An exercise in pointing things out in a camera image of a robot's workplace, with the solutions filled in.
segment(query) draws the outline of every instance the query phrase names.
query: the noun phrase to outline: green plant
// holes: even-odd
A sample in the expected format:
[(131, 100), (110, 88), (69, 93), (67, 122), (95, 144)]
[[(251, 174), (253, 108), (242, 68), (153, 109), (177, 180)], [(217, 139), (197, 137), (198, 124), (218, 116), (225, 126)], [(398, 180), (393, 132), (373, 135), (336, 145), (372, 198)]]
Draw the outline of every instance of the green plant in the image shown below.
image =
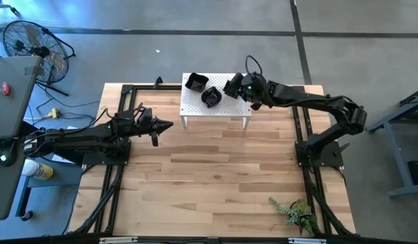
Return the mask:
[(304, 229), (313, 237), (317, 232), (320, 232), (317, 225), (317, 217), (311, 213), (311, 207), (306, 203), (306, 201), (299, 199), (294, 202), (290, 208), (281, 206), (272, 197), (269, 198), (269, 202), (278, 212), (289, 215), (289, 219), (285, 222), (285, 224), (298, 225), (300, 235), (302, 235)]

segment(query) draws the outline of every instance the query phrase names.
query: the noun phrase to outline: red label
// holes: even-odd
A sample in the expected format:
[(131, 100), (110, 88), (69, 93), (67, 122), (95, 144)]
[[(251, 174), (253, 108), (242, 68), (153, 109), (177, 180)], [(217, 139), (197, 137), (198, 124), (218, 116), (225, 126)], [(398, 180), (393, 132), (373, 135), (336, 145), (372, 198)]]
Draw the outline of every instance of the red label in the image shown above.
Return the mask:
[(10, 86), (8, 85), (7, 81), (4, 81), (3, 83), (3, 93), (6, 96), (10, 95)]

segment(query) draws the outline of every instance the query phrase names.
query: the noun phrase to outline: wooden tabletop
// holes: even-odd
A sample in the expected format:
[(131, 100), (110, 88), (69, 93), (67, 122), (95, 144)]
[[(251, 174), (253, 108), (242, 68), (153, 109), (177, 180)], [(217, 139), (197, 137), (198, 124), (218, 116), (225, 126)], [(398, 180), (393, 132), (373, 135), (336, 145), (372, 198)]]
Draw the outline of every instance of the wooden tabletop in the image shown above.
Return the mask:
[[(121, 86), (105, 84), (99, 114), (104, 108), (110, 113), (117, 110)], [(321, 85), (306, 85), (305, 89), (323, 94)], [(298, 227), (286, 226), (287, 216), (276, 213), (268, 202), (273, 197), (288, 207), (306, 199), (293, 147), (296, 135), (291, 108), (262, 106), (253, 111), (246, 131), (241, 118), (220, 117), (189, 118), (185, 130), (179, 116), (180, 91), (139, 91), (136, 104), (140, 102), (174, 126), (159, 136), (158, 147), (152, 146), (149, 136), (131, 138), (114, 235), (299, 236)], [(330, 126), (327, 113), (310, 110), (310, 116), (314, 133)], [(98, 123), (107, 120), (105, 116)], [(97, 165), (82, 177), (69, 230), (80, 227), (98, 203), (104, 172), (105, 167)], [(321, 168), (321, 173), (327, 203), (354, 232), (342, 177), (332, 168)], [(320, 214), (318, 219), (322, 230)]]

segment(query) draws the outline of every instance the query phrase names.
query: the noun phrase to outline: yellow plug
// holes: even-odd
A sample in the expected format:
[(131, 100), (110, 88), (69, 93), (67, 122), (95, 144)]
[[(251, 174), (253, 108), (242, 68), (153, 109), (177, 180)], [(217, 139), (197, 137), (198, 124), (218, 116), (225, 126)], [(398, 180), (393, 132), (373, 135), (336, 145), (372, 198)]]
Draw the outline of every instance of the yellow plug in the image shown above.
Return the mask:
[(58, 109), (53, 108), (51, 113), (52, 113), (52, 119), (58, 118)]
[(53, 108), (50, 113), (47, 114), (48, 118), (57, 119), (58, 118), (58, 109)]

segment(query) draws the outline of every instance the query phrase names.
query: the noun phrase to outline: fan guard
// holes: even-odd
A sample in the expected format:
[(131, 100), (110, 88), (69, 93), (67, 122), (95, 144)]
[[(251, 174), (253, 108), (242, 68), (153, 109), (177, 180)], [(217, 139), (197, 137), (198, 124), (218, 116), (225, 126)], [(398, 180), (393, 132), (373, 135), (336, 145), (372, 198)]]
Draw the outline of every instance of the fan guard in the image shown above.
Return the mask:
[(44, 72), (37, 76), (38, 81), (56, 83), (67, 75), (69, 57), (62, 41), (45, 27), (29, 21), (13, 21), (4, 29), (3, 43), (9, 57), (42, 57)]

